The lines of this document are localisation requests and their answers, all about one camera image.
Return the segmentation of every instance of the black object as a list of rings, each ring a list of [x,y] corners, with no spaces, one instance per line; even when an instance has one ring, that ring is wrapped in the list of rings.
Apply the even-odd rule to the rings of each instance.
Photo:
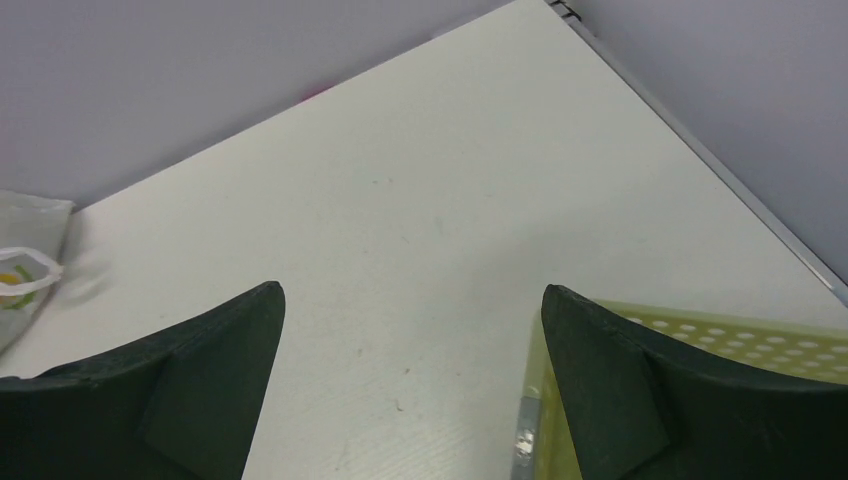
[[[848,387],[710,354],[565,287],[542,324],[584,480],[848,478]]]
[[[241,478],[284,314],[268,282],[114,350],[0,379],[0,478]]]

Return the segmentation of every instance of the green item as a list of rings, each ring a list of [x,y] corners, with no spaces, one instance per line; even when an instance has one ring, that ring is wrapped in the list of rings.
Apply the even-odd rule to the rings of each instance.
[[[618,315],[545,294],[535,468],[514,479],[848,478],[846,332],[600,303]]]
[[[114,350],[0,378],[0,478],[241,478],[284,314],[267,282]]]

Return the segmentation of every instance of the plastic crate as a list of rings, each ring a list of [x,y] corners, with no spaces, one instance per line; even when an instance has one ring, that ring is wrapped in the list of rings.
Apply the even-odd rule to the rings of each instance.
[[[848,385],[848,331],[599,301],[605,308],[724,358]],[[536,314],[524,377],[512,480],[582,480]]]

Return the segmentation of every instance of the clear plastic bag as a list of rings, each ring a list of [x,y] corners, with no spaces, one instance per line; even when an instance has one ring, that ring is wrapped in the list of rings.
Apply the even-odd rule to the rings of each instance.
[[[0,190],[0,351],[32,322],[50,286],[73,202]]]

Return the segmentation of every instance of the white plastic bag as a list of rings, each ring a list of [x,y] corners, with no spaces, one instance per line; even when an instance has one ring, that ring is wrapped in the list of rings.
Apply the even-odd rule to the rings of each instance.
[[[50,285],[74,204],[0,190],[0,351],[26,330]]]

